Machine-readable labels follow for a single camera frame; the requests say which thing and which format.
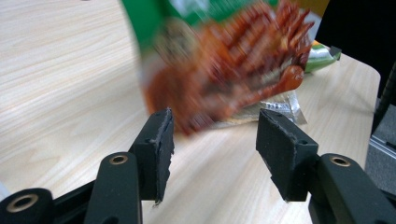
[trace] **table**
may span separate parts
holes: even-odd
[[[95,179],[149,117],[134,36],[116,1],[0,2],[0,182],[57,198]],[[297,90],[321,155],[364,166],[380,76],[346,55]],[[281,200],[255,150],[257,123],[175,135],[163,203],[144,223],[309,223]]]

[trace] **wood grain surface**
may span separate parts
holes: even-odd
[[[149,117],[134,33],[118,1],[0,2],[0,182],[57,198],[95,179]],[[342,55],[297,90],[319,143],[364,165],[379,74]],[[163,203],[144,223],[310,223],[307,203],[281,200],[255,150],[257,123],[175,135]]]

